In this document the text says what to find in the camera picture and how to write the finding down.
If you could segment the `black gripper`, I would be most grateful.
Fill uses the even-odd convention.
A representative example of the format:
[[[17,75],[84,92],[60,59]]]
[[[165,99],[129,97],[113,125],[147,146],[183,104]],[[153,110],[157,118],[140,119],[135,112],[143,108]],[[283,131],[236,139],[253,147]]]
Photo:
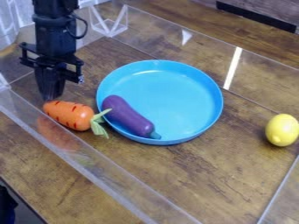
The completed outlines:
[[[75,56],[75,52],[76,40],[81,39],[85,33],[76,34],[76,20],[80,20],[80,17],[75,13],[60,17],[33,14],[35,43],[20,44],[20,63],[33,69],[39,91],[45,101],[61,96],[65,81],[83,82],[84,62]]]

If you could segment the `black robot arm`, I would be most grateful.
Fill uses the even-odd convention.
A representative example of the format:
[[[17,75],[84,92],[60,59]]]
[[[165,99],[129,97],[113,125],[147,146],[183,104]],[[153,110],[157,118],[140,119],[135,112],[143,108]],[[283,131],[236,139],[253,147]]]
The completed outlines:
[[[45,101],[60,97],[65,81],[83,82],[84,62],[75,56],[76,40],[87,31],[76,33],[76,20],[88,22],[75,14],[79,0],[32,0],[35,43],[22,42],[20,63],[35,71],[35,79]]]

